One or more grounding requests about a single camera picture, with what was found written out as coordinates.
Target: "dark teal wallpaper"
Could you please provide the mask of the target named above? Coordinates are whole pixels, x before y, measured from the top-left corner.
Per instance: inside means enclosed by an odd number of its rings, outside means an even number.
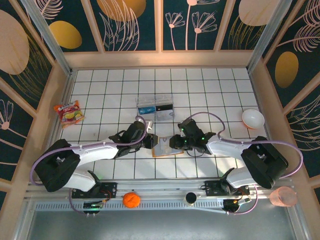
[[[1,213],[2,205],[5,202],[6,195],[7,193],[5,191],[0,191],[0,213]]]
[[[163,50],[213,50],[226,2],[164,0]]]
[[[11,181],[33,117],[0,90],[0,178]]]
[[[63,52],[98,51],[81,0],[34,2]]]
[[[154,0],[90,0],[104,49],[156,50]]]
[[[285,107],[320,71],[320,1],[306,0],[266,66]]]
[[[316,198],[318,199],[318,202],[320,204],[320,187],[315,188],[314,192],[315,192]]]
[[[236,0],[221,50],[253,50],[278,1]]]
[[[278,33],[280,32],[280,30],[282,29],[282,27],[284,26],[285,22],[287,21],[292,9],[295,7],[296,3],[297,3],[298,0],[292,0],[291,2],[291,5],[290,5],[290,8],[289,10],[286,12],[286,15],[284,16],[284,18],[282,19],[277,31],[275,32],[275,34],[273,35],[273,38],[270,40],[268,46],[266,46],[263,54],[262,54],[262,57],[264,58],[266,56],[266,54],[268,53],[271,45],[274,43],[274,40],[275,38],[278,36]]]
[[[0,77],[37,109],[52,65],[9,1],[0,3]]]
[[[287,116],[309,177],[320,174],[320,85]]]

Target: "orange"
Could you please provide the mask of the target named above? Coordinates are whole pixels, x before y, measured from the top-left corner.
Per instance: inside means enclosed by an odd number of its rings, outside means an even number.
[[[127,208],[136,208],[140,204],[140,197],[134,192],[128,192],[123,196],[122,202]]]

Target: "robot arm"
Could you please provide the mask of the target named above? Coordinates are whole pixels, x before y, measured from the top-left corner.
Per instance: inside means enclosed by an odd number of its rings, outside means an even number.
[[[178,124],[181,134],[170,139],[174,149],[192,150],[209,155],[224,155],[245,163],[245,167],[231,168],[221,179],[224,189],[232,192],[244,185],[258,184],[271,189],[288,167],[287,160],[270,143],[238,144],[222,141],[213,132],[203,133],[192,118]],[[258,136],[254,141],[267,140]]]
[[[148,132],[152,129],[152,122],[147,121],[146,123]],[[144,139],[137,144],[120,145],[139,140],[143,136],[144,130],[145,125],[140,121],[135,121],[127,130],[120,131],[110,136],[109,139],[97,142],[94,145],[92,143],[69,144],[65,139],[60,139],[44,154],[52,150],[69,147],[74,147],[75,150],[60,151],[45,157],[38,163],[35,172],[48,192],[55,192],[61,188],[94,192],[99,188],[99,179],[92,171],[83,171],[79,167],[97,160],[116,159],[131,152],[136,152],[140,148],[152,149],[158,144],[158,137],[150,133],[147,133]]]

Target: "white tiled floor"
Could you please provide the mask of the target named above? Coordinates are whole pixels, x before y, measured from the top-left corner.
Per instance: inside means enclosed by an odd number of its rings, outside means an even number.
[[[159,137],[179,134],[179,122],[190,114],[208,111],[226,123],[224,137],[266,136],[263,128],[248,130],[242,123],[244,110],[258,109],[245,68],[168,68],[78,71],[71,101],[79,101],[85,119],[64,129],[61,138],[72,143],[105,140],[135,121],[138,96],[162,93],[173,93],[175,118],[154,124],[152,133]],[[204,133],[222,128],[212,116],[197,115],[194,120]],[[100,179],[207,178],[221,177],[228,169],[243,165],[230,157],[205,154],[191,158],[186,152],[153,158],[151,150],[141,149],[116,160],[88,163],[81,169],[93,170]]]

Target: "white bowl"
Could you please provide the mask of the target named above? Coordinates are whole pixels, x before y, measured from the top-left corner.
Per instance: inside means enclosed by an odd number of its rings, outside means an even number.
[[[257,110],[248,109],[242,113],[242,121],[247,128],[259,129],[264,126],[265,117]]]

